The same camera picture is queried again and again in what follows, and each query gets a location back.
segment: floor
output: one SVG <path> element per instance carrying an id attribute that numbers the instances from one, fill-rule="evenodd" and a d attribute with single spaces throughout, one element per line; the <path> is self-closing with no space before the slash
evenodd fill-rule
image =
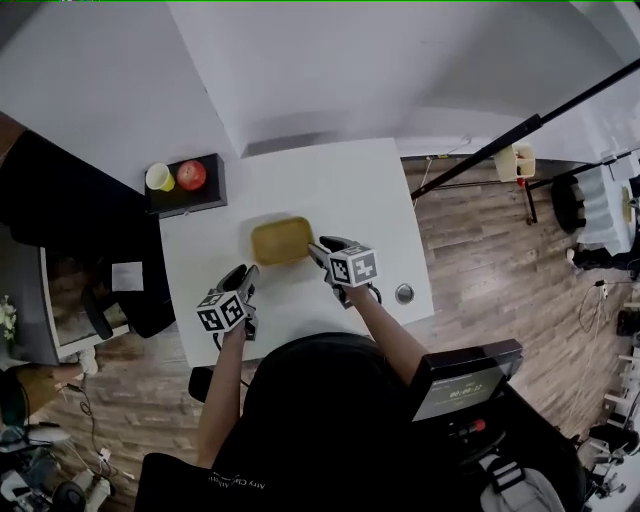
<path id="1" fill-rule="evenodd" d="M 435 161 L 429 174 L 435 177 L 452 164 Z M 405 162 L 404 167 L 413 190 L 427 161 Z M 494 171 L 484 166 L 456 182 L 494 179 Z M 523 196 L 512 184 L 438 190 L 420 199 L 416 216 L 436 314 L 410 330 L 434 351 L 517 339 L 525 347 L 525 362 L 513 385 L 571 436 L 595 421 L 604 392 L 617 384 L 612 377 L 616 354 L 627 352 L 629 345 L 615 336 L 612 319 L 630 286 L 610 286 L 594 342 L 595 329 L 586 333 L 578 321 L 585 293 L 597 279 L 627 278 L 618 271 L 578 273 L 567 264 L 564 253 L 573 240 L 556 225 L 548 194 L 544 188 L 534 194 L 539 222 L 533 226 L 525 223 Z M 73 272 L 61 274 L 52 286 L 67 290 L 74 279 L 78 276 Z M 595 293 L 589 292 L 582 312 L 587 326 Z M 104 510 L 131 510 L 145 454 L 159 451 L 195 460 L 200 405 L 187 393 L 190 370 L 175 325 L 152 339 L 127 334 L 104 343 L 98 347 L 98 361 L 101 371 L 86 380 L 86 392 L 96 419 L 96 444 L 111 450 L 118 471 L 112 477 L 117 495 Z M 255 366 L 247 364 L 245 380 Z M 95 466 L 91 420 L 80 410 L 81 398 L 67 392 L 45 416 L 70 431 L 78 453 Z M 71 450 L 56 454 L 67 476 L 83 469 Z"/>

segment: paper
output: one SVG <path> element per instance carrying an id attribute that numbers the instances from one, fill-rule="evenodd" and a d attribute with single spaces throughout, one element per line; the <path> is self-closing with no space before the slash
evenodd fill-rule
<path id="1" fill-rule="evenodd" d="M 111 265 L 111 290 L 114 292 L 141 292 L 142 262 L 115 263 Z"/>

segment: hand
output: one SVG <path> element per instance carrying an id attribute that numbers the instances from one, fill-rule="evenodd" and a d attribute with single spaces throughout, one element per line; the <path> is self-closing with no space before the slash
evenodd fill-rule
<path id="1" fill-rule="evenodd" d="M 244 320 L 231 329 L 228 333 L 225 333 L 222 338 L 222 346 L 227 345 L 244 347 L 244 342 L 247 339 L 247 331 L 244 329 Z"/>

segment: apple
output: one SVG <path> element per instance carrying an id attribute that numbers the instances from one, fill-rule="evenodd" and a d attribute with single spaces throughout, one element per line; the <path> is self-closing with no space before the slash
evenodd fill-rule
<path id="1" fill-rule="evenodd" d="M 200 162 L 189 160 L 178 169 L 178 184 L 185 190 L 198 190 L 207 181 L 207 170 Z"/>

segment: desk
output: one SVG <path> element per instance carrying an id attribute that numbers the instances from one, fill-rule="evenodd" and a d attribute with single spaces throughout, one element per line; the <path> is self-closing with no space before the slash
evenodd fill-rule
<path id="1" fill-rule="evenodd" d="M 11 238 L 0 224 L 0 294 L 8 295 L 18 311 L 16 343 L 7 355 L 30 363 L 57 365 L 60 359 L 103 340 L 95 335 L 60 345 L 53 319 L 43 248 L 24 245 Z M 129 331 L 127 325 L 114 329 L 114 337 Z M 0 330 L 0 345 L 6 345 Z"/>
<path id="2" fill-rule="evenodd" d="M 392 139 L 312 146 L 246 158 L 226 165 L 228 206 L 160 221 L 167 277 L 190 366 L 216 363 L 218 351 L 196 315 L 209 288 L 235 266 L 252 264 L 251 230 L 286 216 L 309 220 L 316 240 L 334 235 L 378 251 L 385 308 L 401 324 L 433 314 L 431 287 L 418 223 Z M 252 304 L 260 320 L 244 359 L 325 331 L 366 333 L 356 311 L 345 311 L 307 259 L 261 268 Z M 415 299 L 395 299 L 409 283 Z"/>

